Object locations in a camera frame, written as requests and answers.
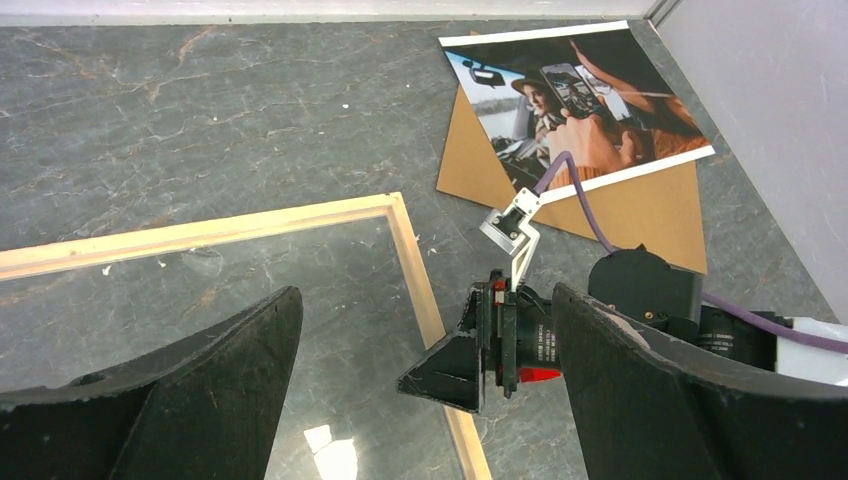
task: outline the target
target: brown cardboard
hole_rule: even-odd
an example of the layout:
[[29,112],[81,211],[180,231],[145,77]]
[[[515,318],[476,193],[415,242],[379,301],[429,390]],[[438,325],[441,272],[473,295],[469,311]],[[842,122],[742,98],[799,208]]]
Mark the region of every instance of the brown cardboard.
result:
[[[436,190],[499,210],[516,194],[461,88]],[[587,196],[613,245],[644,244],[673,265],[707,273],[695,162],[597,188]],[[577,197],[545,206],[534,220],[595,239]]]

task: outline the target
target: smartphone screen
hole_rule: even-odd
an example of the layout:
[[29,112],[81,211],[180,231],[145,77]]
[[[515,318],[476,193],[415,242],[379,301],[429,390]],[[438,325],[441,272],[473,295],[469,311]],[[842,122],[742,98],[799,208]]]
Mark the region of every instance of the smartphone screen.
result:
[[554,91],[562,106],[573,117],[586,118],[595,113],[606,118],[609,112],[592,92],[592,89],[568,63],[548,65],[541,69],[542,77]]

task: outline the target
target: wooden strip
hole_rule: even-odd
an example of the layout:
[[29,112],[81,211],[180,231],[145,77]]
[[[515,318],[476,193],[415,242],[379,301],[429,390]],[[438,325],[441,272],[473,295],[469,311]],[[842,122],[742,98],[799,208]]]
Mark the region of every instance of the wooden strip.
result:
[[0,281],[381,217],[393,199],[373,195],[8,250],[0,252]]
[[[387,215],[389,226],[397,247],[403,275],[406,278],[415,317],[418,319],[418,327],[421,329],[421,337],[424,339],[424,346],[430,348],[445,336],[445,326],[439,314],[436,296],[433,294],[403,197],[400,193],[393,193],[392,198],[394,201]],[[492,473],[486,462],[486,455],[483,452],[474,419],[470,414],[450,407],[445,407],[445,416],[465,478],[491,480]]]

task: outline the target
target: gray stone tabletop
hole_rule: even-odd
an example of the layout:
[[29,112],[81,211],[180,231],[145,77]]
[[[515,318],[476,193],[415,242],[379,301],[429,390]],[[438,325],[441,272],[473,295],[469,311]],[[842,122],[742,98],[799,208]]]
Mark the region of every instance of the gray stone tabletop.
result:
[[[400,191],[450,329],[508,258],[477,230],[488,209],[434,188],[457,88],[436,38],[562,24],[0,29],[0,249]],[[833,321],[656,33],[634,30],[718,151],[698,164],[707,287]],[[585,288],[601,246],[541,230],[528,282]],[[267,477],[459,478],[440,408],[394,393],[423,345],[393,248],[374,220],[0,283],[0,389],[61,385],[295,285]],[[487,403],[496,478],[586,477],[563,382]]]

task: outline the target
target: hand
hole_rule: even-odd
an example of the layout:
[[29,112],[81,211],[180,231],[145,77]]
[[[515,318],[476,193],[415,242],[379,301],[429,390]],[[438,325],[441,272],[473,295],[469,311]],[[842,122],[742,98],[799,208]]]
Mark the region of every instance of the hand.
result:
[[604,120],[596,114],[579,119],[562,109],[566,118],[564,125],[548,133],[550,158],[563,151],[571,152],[578,167],[597,168],[601,175],[624,170],[638,163],[635,136],[628,130],[621,131],[621,148],[616,149]]

